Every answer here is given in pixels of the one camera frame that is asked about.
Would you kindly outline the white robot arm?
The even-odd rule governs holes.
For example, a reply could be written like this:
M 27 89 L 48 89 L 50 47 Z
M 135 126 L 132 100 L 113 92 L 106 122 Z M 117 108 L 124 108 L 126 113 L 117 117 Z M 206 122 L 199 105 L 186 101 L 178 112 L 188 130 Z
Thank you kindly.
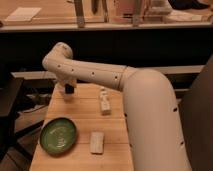
M 123 94 L 134 171 L 192 171 L 174 88 L 164 74 L 78 61 L 63 42 L 54 45 L 42 65 L 61 84 L 76 78 Z

